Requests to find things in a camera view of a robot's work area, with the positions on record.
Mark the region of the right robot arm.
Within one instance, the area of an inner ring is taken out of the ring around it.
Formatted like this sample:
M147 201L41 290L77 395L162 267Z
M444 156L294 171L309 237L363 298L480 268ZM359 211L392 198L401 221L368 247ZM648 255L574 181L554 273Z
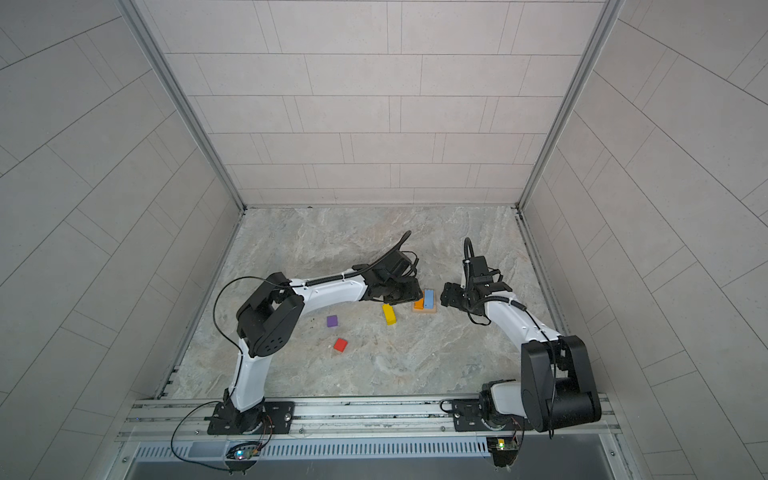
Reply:
M486 258L467 253L464 282L447 283L440 296L483 326L501 329L518 348L520 378L489 382L479 394L482 421L502 429L523 419L538 432L593 423L602 407L585 343L563 335L537 319Z

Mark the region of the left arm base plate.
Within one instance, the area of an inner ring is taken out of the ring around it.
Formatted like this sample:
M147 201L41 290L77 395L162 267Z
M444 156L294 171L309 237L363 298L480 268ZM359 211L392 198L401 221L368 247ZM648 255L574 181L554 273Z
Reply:
M241 412L231 400L217 402L209 421L208 435L288 434L296 404L290 401L262 401Z

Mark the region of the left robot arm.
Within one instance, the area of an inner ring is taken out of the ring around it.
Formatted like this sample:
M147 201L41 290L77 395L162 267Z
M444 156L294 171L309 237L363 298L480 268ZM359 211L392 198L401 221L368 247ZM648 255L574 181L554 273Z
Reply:
M272 356L288 343L304 314L336 304L388 305L422 298L418 257L394 247L371 264L317 279L269 275L236 313L238 363L225 403L245 413L263 403Z

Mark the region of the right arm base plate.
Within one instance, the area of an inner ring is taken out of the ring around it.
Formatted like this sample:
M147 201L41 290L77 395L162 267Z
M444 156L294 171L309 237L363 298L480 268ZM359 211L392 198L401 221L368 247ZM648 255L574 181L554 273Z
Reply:
M500 413L487 399L454 399L451 406L450 413L457 432L532 430L526 418Z

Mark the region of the left controller board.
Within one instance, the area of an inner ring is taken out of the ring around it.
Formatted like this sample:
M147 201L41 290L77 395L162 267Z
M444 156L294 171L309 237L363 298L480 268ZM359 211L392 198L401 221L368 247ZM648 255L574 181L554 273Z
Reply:
M226 458L232 461L253 461L259 455L263 444L258 441L249 441L232 446L226 453Z

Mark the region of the aluminium mounting rail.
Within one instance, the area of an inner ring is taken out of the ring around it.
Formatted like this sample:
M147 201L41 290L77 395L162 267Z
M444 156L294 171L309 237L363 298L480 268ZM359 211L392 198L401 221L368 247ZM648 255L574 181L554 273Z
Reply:
M144 400L133 404L118 441L267 440L315 438L420 438L525 436L530 430L457 432L450 399L443 395L297 397L288 434L208 435L215 403L209 400Z

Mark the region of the light blue wood block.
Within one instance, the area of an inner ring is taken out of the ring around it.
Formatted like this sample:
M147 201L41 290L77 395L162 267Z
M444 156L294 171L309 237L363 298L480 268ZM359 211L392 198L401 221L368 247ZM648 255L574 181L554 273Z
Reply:
M423 308L425 310L433 310L435 308L434 291L431 289L424 291Z

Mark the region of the controller board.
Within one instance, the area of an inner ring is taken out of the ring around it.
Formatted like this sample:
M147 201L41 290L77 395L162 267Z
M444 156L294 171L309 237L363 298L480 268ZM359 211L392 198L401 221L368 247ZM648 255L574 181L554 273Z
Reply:
M520 442L516 437L487 437L487 450L497 468L511 467L518 456Z
M232 461L253 461L259 455L263 444L258 441L249 441L232 446L226 453L226 458Z

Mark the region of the yellow wood block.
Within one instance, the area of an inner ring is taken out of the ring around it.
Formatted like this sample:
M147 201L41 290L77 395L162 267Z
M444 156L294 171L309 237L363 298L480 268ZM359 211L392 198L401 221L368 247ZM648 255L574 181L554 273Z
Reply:
M383 304L382 311L385 317L386 324L388 326L395 325L397 322L397 317L393 307L389 304Z

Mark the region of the vent grille strip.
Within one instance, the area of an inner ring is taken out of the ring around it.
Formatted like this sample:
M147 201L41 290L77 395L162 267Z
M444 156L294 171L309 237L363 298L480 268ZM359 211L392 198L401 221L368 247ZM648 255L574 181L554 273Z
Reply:
M142 462L176 461L182 457L221 463L236 441L143 442L135 458ZM258 455L266 461L374 458L488 457L484 437L315 438L273 439Z

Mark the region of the red wood cube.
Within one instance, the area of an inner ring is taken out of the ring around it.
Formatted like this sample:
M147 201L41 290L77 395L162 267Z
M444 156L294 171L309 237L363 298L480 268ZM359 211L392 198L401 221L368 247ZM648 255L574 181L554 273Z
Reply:
M348 342L345 339L338 338L334 344L334 349L343 352L348 345Z

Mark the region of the right controller board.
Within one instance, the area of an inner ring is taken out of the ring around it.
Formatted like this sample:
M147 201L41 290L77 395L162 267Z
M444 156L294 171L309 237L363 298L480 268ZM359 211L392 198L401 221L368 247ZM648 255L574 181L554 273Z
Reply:
M487 437L487 450L497 468L511 467L518 456L520 442L516 437Z

